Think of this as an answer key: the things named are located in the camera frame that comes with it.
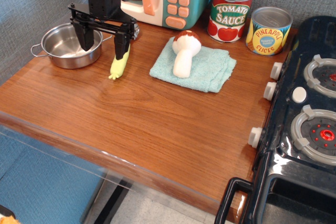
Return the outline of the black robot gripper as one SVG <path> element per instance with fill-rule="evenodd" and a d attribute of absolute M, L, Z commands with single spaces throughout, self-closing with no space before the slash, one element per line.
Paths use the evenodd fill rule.
<path fill-rule="evenodd" d="M 121 2 L 128 0 L 88 0 L 88 4 L 71 3 L 71 23 L 81 48 L 88 51 L 94 44 L 94 30 L 115 35 L 115 58 L 121 60 L 128 52 L 130 35 L 137 20 L 121 9 Z"/>

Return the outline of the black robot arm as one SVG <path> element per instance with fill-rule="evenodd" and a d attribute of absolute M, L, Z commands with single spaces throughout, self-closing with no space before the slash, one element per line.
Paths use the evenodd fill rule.
<path fill-rule="evenodd" d="M 114 35 L 115 58 L 121 60 L 136 39 L 137 21 L 121 9 L 128 0 L 88 0 L 88 4 L 70 4 L 71 23 L 83 50 L 93 46 L 95 30 Z"/>

